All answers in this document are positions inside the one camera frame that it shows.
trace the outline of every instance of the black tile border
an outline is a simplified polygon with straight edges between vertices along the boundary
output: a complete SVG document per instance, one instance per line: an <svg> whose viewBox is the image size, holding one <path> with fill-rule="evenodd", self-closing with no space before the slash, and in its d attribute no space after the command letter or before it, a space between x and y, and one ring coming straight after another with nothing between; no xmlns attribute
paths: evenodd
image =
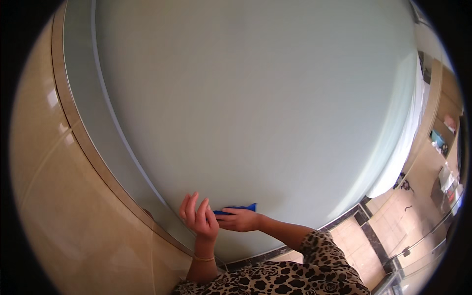
<svg viewBox="0 0 472 295"><path fill-rule="evenodd" d="M372 200L371 198L369 198L368 196L364 196L362 198L362 200L359 202L359 205L362 207L362 209L364 209L365 213L367 214L367 216L369 217L368 219L371 219L372 216L374 216L371 212L371 210L369 208L367 208L367 202Z"/></svg>
<svg viewBox="0 0 472 295"><path fill-rule="evenodd" d="M392 265L388 263L390 259L388 258L387 252L385 251L382 243L380 242L379 238L375 234L374 230L372 229L371 225L366 222L363 226L361 226L362 230L364 231L365 236L369 240L372 248L374 249L375 253L377 254L380 263L384 268L385 273L392 272L394 269Z"/></svg>
<svg viewBox="0 0 472 295"><path fill-rule="evenodd" d="M232 262L232 263L228 263L228 264L226 264L226 267L228 268L228 270L235 270L235 269L238 269L238 268L241 268L241 267L244 267L244 266L248 266L248 265L251 265L251 264L254 264L254 263L269 260L269 259L274 258L276 256L279 256L279 255L285 254L287 252L290 252L291 250L292 249L290 249L288 246L283 246L283 247L280 247L280 248L275 249L273 251L267 252L265 254L261 254L261 255L254 256L254 257L247 258L247 259L240 260L240 261L235 261L235 262Z"/></svg>
<svg viewBox="0 0 472 295"><path fill-rule="evenodd" d="M359 207L358 207L358 205L356 205L352 209L350 209L348 212L346 212L343 215L339 216L337 219L335 219L332 222L328 223L327 225L323 226L319 230L324 231L324 232L330 231L333 228L337 227L339 224L341 224L343 221L346 221L346 219L354 216L358 211L359 211Z"/></svg>

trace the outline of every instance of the beige tile wall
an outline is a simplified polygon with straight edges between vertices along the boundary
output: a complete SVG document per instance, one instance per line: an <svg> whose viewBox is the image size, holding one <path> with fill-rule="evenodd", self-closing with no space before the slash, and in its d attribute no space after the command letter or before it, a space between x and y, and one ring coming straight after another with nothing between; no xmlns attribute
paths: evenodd
<svg viewBox="0 0 472 295"><path fill-rule="evenodd" d="M93 169L53 77L49 22L22 75L10 138L12 185L34 253L61 293L169 293L191 257L140 221Z"/></svg>

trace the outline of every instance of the sleeve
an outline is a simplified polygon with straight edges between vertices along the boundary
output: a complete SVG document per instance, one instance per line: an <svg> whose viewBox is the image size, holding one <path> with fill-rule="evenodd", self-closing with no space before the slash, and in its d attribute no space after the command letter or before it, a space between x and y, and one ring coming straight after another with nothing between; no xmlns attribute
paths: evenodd
<svg viewBox="0 0 472 295"><path fill-rule="evenodd" d="M343 272L346 278L362 284L359 273L349 265L344 252L334 243L329 232L314 230L307 234L300 245L303 262L330 268L336 272Z"/></svg>

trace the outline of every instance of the tile floor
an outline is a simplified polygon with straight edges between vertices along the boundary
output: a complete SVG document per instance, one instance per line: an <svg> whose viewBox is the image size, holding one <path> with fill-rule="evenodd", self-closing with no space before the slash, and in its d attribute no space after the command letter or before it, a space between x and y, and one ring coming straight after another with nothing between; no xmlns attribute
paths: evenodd
<svg viewBox="0 0 472 295"><path fill-rule="evenodd" d="M344 252L347 262L359 272L362 282L372 290L383 279L385 271L354 216L332 229L331 234L334 242ZM297 251L290 251L271 260L302 263L303 256Z"/></svg>

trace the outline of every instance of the ceramic tile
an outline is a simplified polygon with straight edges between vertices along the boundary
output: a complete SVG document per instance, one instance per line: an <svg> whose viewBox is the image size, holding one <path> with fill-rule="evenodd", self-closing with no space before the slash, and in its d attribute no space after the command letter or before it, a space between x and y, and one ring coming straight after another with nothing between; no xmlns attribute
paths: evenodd
<svg viewBox="0 0 472 295"><path fill-rule="evenodd" d="M290 260L295 261L297 263L303 263L303 254L297 251L293 251L290 253Z"/></svg>
<svg viewBox="0 0 472 295"><path fill-rule="evenodd" d="M192 257L152 233L152 274L156 294L169 294L187 275Z"/></svg>
<svg viewBox="0 0 472 295"><path fill-rule="evenodd" d="M69 129L52 71L51 26L50 21L31 51L12 110L9 158L18 203L42 161Z"/></svg>
<svg viewBox="0 0 472 295"><path fill-rule="evenodd" d="M348 218L337 228L339 232L340 248L345 254L351 254L364 244L369 244L363 230L354 217Z"/></svg>
<svg viewBox="0 0 472 295"><path fill-rule="evenodd" d="M355 261L351 255L346 256L347 263L349 263L350 266L354 267L357 270L357 266L355 264Z"/></svg>
<svg viewBox="0 0 472 295"><path fill-rule="evenodd" d="M351 257L363 283L372 290L385 276L385 271L374 249L370 244L364 245L355 251Z"/></svg>
<svg viewBox="0 0 472 295"><path fill-rule="evenodd" d="M341 235L337 231L331 231L331 235L333 236L334 243L343 251L344 255L350 254L346 243L343 238L341 238Z"/></svg>
<svg viewBox="0 0 472 295"><path fill-rule="evenodd" d="M20 217L62 293L153 293L151 229L105 185L72 133L38 172Z"/></svg>
<svg viewBox="0 0 472 295"><path fill-rule="evenodd" d="M371 201L367 202L366 206L367 206L367 208L369 208L369 210L371 211L372 214L377 213L377 211L379 210L378 205L375 202L373 202L373 199Z"/></svg>
<svg viewBox="0 0 472 295"><path fill-rule="evenodd" d="M292 258L290 257L291 252L293 252L293 250L285 254L275 256L274 258L271 258L270 260L271 261L292 261Z"/></svg>

